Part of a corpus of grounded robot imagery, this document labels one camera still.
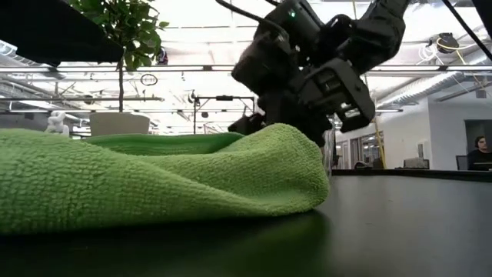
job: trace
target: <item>potted plant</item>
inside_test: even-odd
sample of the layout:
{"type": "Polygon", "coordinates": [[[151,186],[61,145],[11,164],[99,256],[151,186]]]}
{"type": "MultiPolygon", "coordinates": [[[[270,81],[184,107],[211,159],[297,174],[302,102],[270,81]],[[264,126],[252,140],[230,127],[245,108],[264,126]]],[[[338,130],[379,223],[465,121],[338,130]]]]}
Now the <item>potted plant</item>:
{"type": "Polygon", "coordinates": [[[157,30],[169,25],[158,20],[159,12],[151,6],[154,0],[69,0],[68,3],[80,13],[101,26],[108,38],[125,49],[125,54],[116,65],[119,73],[119,112],[91,115],[94,117],[128,117],[123,112],[123,71],[135,71],[141,66],[151,66],[161,51],[161,38],[157,30]]]}

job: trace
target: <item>pole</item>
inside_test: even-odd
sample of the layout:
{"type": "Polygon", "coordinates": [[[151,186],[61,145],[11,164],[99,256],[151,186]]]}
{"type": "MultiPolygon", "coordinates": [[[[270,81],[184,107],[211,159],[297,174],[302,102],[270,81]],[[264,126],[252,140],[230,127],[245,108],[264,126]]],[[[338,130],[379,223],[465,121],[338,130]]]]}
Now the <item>pole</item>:
{"type": "Polygon", "coordinates": [[[123,112],[123,94],[125,91],[123,90],[123,58],[121,57],[120,62],[118,63],[118,84],[120,87],[120,94],[118,95],[118,108],[120,112],[123,112]]]}
{"type": "Polygon", "coordinates": [[[193,135],[197,133],[197,99],[193,98],[193,135]]]}
{"type": "Polygon", "coordinates": [[[377,144],[379,145],[379,155],[383,162],[383,168],[386,169],[386,157],[384,156],[383,144],[381,143],[381,136],[379,135],[379,128],[377,127],[377,117],[374,118],[374,127],[376,128],[377,144]]]}

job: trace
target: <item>ceiling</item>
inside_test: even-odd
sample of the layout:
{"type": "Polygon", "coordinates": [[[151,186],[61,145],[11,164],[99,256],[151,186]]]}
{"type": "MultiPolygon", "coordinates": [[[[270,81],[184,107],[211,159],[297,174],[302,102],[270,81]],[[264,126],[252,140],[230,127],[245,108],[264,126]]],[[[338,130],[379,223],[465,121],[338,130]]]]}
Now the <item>ceiling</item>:
{"type": "Polygon", "coordinates": [[[459,85],[454,85],[441,92],[429,95],[429,103],[492,108],[492,88],[486,87],[484,89],[485,93],[477,95],[473,89],[474,87],[476,87],[474,82],[461,82],[459,85]]]}
{"type": "MultiPolygon", "coordinates": [[[[233,5],[265,16],[272,5],[261,0],[232,0],[233,5]]],[[[363,1],[310,1],[318,17],[327,22],[337,14],[346,14],[352,18],[361,17],[368,2],[363,1]]],[[[249,45],[257,22],[236,15],[223,8],[215,0],[156,0],[154,7],[160,12],[160,19],[170,22],[160,35],[163,41],[169,65],[233,65],[242,51],[249,45]]],[[[488,39],[486,32],[480,29],[481,20],[474,8],[457,8],[467,24],[477,30],[481,39],[488,39]]],[[[452,14],[441,4],[412,5],[405,14],[407,30],[398,54],[386,65],[426,65],[419,51],[430,37],[441,32],[452,32],[460,38],[462,45],[473,42],[466,36],[452,14]]],[[[474,46],[463,54],[476,51],[474,46]]],[[[439,55],[445,63],[455,62],[456,54],[439,55]]],[[[0,63],[12,66],[12,59],[1,58],[0,63]]],[[[82,63],[64,63],[63,65],[87,65],[82,63]]],[[[198,96],[236,95],[254,96],[242,84],[237,83],[228,72],[159,72],[152,73],[158,80],[156,85],[146,86],[138,73],[125,74],[125,97],[159,97],[164,101],[126,102],[127,109],[166,109],[168,112],[149,114],[162,131],[168,134],[192,133],[192,109],[188,96],[193,92],[198,96]],[[184,116],[175,110],[184,110],[184,116]]],[[[9,75],[22,82],[53,92],[55,80],[41,74],[9,75]]],[[[58,82],[58,92],[66,90],[64,97],[93,95],[94,97],[115,97],[118,95],[118,76],[116,72],[106,73],[65,73],[65,79],[58,82]]],[[[375,98],[382,97],[395,88],[401,87],[412,78],[406,77],[368,77],[367,84],[375,98]]],[[[209,101],[202,109],[209,111],[207,118],[198,115],[198,125],[207,123],[215,128],[226,130],[227,126],[239,119],[244,104],[252,108],[251,102],[234,100],[233,102],[209,101]]],[[[115,108],[118,102],[96,102],[95,105],[76,103],[80,108],[115,108]]]]}

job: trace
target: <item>table surface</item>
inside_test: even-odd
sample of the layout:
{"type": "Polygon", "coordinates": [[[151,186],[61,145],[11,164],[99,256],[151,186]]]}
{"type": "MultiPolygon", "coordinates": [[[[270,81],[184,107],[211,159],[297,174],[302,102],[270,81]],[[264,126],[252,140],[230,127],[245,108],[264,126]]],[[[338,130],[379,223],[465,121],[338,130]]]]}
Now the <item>table surface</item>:
{"type": "Polygon", "coordinates": [[[492,276],[492,184],[334,177],[312,212],[0,238],[2,276],[492,276]]]}

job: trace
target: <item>green towel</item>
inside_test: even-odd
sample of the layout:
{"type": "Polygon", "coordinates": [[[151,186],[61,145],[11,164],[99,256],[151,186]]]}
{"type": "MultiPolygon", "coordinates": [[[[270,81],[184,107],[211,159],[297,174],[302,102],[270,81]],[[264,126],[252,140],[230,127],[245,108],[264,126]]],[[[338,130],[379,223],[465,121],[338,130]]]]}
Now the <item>green towel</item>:
{"type": "Polygon", "coordinates": [[[29,234],[305,212],[328,179],[289,125],[253,135],[0,131],[0,233],[29,234]]]}

